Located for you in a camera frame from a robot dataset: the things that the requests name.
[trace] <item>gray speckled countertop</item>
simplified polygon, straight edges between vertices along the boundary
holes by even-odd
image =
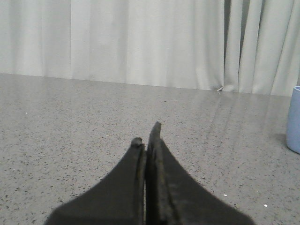
[[[258,225],[299,225],[289,97],[0,74],[0,224],[41,225],[152,126],[207,190]]]

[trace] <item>black object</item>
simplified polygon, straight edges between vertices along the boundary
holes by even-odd
[[[45,225],[143,224],[145,146],[135,138],[125,156],[95,187],[57,208]]]
[[[135,138],[117,166],[95,187],[57,208],[45,225],[254,225],[201,187],[180,166],[153,127],[147,148]]]
[[[214,197],[188,175],[160,139],[160,129],[157,122],[147,149],[147,224],[254,225],[249,217]]]

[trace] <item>granite surface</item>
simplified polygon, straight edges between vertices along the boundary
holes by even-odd
[[[258,225],[298,225],[290,98],[0,74],[0,224],[43,224],[152,126],[188,173]]]

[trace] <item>white curtain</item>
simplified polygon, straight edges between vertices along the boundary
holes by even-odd
[[[300,0],[1,0],[0,73],[290,96]]]

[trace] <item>blue cup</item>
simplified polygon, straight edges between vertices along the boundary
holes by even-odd
[[[294,87],[287,121],[286,144],[300,154],[300,86]]]

